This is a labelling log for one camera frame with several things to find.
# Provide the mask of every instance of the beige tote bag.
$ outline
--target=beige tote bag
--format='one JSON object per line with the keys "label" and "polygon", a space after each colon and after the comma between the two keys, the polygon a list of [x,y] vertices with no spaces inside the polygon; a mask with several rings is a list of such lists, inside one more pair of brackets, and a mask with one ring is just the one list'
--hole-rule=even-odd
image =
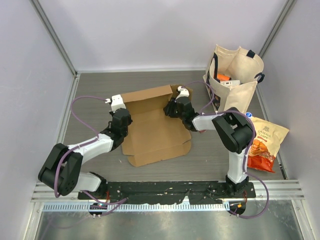
{"label": "beige tote bag", "polygon": [[[221,112],[235,107],[241,113],[245,113],[257,83],[262,82],[265,77],[262,74],[263,69],[264,62],[253,51],[242,47],[237,50],[227,50],[217,45],[203,76],[203,80],[213,88],[213,93],[208,87],[207,90],[211,98],[214,94],[214,108]],[[241,84],[222,85],[217,78],[218,73],[229,76],[232,80],[240,80]]]}

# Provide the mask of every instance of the snack bag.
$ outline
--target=snack bag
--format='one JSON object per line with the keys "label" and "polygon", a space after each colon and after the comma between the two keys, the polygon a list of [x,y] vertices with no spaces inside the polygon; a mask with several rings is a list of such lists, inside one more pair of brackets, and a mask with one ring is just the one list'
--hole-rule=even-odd
{"label": "snack bag", "polygon": [[248,167],[274,173],[274,160],[289,129],[257,117],[251,121],[256,136],[248,153]]}

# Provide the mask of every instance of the open cardboard box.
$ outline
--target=open cardboard box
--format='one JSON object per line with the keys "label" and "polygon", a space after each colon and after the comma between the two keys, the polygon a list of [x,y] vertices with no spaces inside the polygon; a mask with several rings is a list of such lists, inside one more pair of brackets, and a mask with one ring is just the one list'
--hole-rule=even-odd
{"label": "open cardboard box", "polygon": [[191,134],[181,119],[165,115],[163,108],[178,96],[180,85],[165,85],[121,94],[132,118],[122,152],[135,167],[186,155]]}

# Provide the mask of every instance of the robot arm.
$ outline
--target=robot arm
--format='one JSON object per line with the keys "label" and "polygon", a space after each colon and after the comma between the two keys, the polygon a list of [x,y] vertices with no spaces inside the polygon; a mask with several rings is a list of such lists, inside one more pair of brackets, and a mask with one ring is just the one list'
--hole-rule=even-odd
{"label": "robot arm", "polygon": [[171,118],[180,118],[184,126],[193,132],[203,130],[216,130],[223,145],[229,151],[229,170],[225,176],[227,191],[231,195],[238,194],[249,182],[249,177],[243,171],[247,169],[248,156],[245,150],[251,141],[253,129],[249,122],[241,115],[231,112],[213,115],[199,115],[192,107],[189,92],[186,88],[179,87],[180,94],[176,99],[171,99],[163,109],[165,115]]}
{"label": "robot arm", "polygon": [[128,135],[128,126],[132,123],[130,113],[120,95],[113,96],[106,102],[111,104],[112,121],[98,134],[98,138],[94,137],[68,146],[62,143],[56,144],[38,174],[41,182],[54,189],[58,164],[63,155],[73,149],[64,159],[65,165],[61,166],[59,171],[57,189],[62,196],[81,190],[104,193],[106,180],[95,173],[80,172],[81,166],[92,158],[120,146]]}

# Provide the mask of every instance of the white wall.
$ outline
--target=white wall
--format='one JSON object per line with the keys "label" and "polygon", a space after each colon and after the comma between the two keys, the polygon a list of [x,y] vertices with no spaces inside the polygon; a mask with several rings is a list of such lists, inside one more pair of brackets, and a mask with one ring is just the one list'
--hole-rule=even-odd
{"label": "white wall", "polygon": [[290,129],[281,145],[320,228],[320,2],[297,1],[263,58],[260,84],[270,121]]}
{"label": "white wall", "polygon": [[40,0],[78,71],[203,68],[259,52],[286,0]]}
{"label": "white wall", "polygon": [[20,238],[72,75],[28,0],[0,7],[0,235]]}

